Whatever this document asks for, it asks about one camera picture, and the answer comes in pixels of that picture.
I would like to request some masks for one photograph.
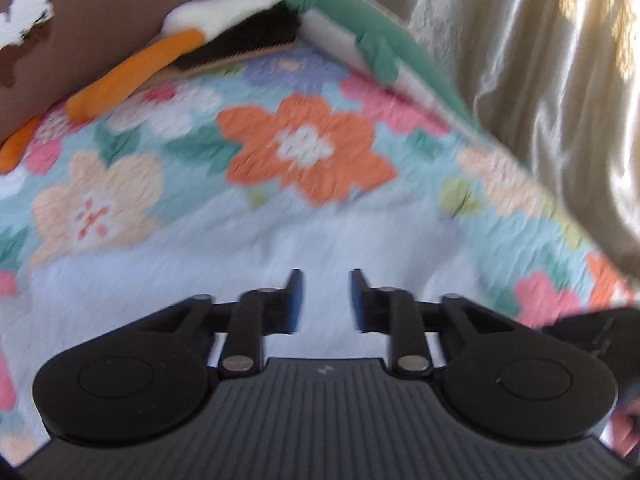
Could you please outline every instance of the orange plush leg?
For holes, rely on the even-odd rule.
[[[129,57],[107,75],[81,90],[66,102],[66,113],[77,123],[91,121],[113,110],[153,74],[171,64],[182,54],[206,42],[196,29],[163,38]]]
[[[39,115],[29,119],[15,130],[4,144],[0,144],[0,174],[9,173],[20,164],[39,123]]]

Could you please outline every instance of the satin curtain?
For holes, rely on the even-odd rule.
[[[482,126],[640,278],[640,0],[377,0]]]

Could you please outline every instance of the gold curtain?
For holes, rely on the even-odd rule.
[[[481,124],[640,278],[640,0],[378,0]]]

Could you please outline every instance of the floral bedding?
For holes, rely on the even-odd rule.
[[[488,307],[541,326],[631,299],[500,146],[299,46],[155,86],[93,123],[50,110],[22,164],[0,176],[0,308],[28,293],[33,267],[139,244],[229,188],[251,208],[283,190],[323,208],[392,181],[455,224]],[[36,443],[15,401],[0,353],[0,453],[19,462]]]

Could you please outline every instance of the brown cushion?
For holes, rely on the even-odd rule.
[[[53,18],[0,49],[0,142],[144,46],[188,1],[51,0]],[[0,0],[0,12],[10,3]]]

